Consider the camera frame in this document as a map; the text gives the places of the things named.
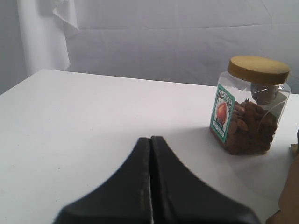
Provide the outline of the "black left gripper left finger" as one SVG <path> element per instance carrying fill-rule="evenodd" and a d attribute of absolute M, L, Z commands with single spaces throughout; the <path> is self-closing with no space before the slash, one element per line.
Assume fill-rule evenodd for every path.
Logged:
<path fill-rule="evenodd" d="M 118 170 L 97 189 L 62 208 L 56 224 L 150 224 L 150 140 L 139 138 Z"/>

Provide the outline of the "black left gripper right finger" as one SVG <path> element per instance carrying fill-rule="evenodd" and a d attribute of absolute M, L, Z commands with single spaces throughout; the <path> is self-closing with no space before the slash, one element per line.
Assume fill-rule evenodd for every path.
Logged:
<path fill-rule="evenodd" d="M 258 224 L 252 209 L 208 186 L 175 155 L 163 137 L 151 137 L 150 187 L 156 224 Z"/>

